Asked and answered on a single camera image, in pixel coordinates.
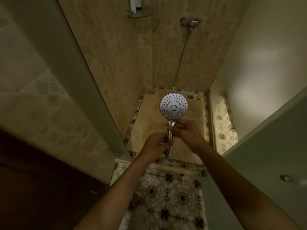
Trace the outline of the chrome corner shower shelf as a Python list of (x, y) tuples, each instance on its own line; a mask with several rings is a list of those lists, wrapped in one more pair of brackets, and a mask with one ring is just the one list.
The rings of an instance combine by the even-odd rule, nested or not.
[(153, 16), (158, 13), (158, 6), (156, 7), (151, 7), (151, 6), (145, 6), (142, 7), (140, 11), (133, 12), (131, 10), (128, 10), (126, 12), (128, 18), (144, 18), (144, 17), (149, 17)]

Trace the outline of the person's left hand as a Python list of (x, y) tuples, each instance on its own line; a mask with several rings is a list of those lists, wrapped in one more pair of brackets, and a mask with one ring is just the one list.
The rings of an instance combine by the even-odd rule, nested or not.
[(158, 159), (165, 151), (174, 145), (174, 140), (168, 142), (156, 142), (155, 135), (166, 135), (163, 133), (150, 135), (141, 149), (139, 156), (147, 162), (153, 162)]

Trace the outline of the person's right forearm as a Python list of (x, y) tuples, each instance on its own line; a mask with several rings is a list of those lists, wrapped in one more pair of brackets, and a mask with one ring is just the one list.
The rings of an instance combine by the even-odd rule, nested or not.
[(274, 201), (235, 170), (205, 140), (192, 151), (204, 163), (244, 230), (302, 230)]

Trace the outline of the person's left forearm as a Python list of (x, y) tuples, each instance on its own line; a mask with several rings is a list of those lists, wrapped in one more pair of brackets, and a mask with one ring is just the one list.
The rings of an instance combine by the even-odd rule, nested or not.
[(73, 230), (118, 230), (144, 171), (159, 157), (142, 151)]

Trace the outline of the chrome handheld shower head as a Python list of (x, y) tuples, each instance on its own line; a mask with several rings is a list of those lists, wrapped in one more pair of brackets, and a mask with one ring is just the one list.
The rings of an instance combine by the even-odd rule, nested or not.
[(177, 120), (182, 118), (188, 110), (187, 99), (177, 92), (168, 93), (161, 99), (159, 109), (167, 120), (167, 126), (174, 126)]

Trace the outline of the chrome door knob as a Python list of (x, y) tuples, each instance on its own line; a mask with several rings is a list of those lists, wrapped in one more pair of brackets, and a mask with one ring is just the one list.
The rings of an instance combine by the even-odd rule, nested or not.
[(279, 178), (283, 182), (300, 185), (300, 186), (307, 186), (307, 178), (297, 178), (295, 176), (286, 175), (286, 174), (279, 175)]

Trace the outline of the glass shower door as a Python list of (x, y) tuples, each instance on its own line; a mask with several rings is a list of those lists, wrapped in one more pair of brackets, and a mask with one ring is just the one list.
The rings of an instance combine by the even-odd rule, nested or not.
[(223, 157), (307, 230), (307, 186), (279, 178), (307, 178), (307, 87)]

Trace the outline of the person's right hand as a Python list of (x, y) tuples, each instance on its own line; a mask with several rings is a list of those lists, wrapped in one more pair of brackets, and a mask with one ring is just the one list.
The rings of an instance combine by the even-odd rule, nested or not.
[(175, 124), (185, 125), (185, 130), (182, 135), (172, 135), (181, 139), (193, 153), (198, 154), (201, 150), (210, 146), (195, 121), (178, 119)]

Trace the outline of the chrome shower mixer valve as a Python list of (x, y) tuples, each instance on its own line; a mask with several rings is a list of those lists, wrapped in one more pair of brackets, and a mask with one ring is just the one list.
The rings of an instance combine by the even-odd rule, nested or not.
[(200, 23), (200, 19), (187, 19), (185, 17), (180, 19), (180, 25), (187, 28), (196, 28)]

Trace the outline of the glass shower panel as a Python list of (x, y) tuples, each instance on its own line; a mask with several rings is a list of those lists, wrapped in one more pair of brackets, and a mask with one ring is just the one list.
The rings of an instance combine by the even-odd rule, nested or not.
[(122, 136), (76, 0), (0, 0), (0, 129), (109, 184)]

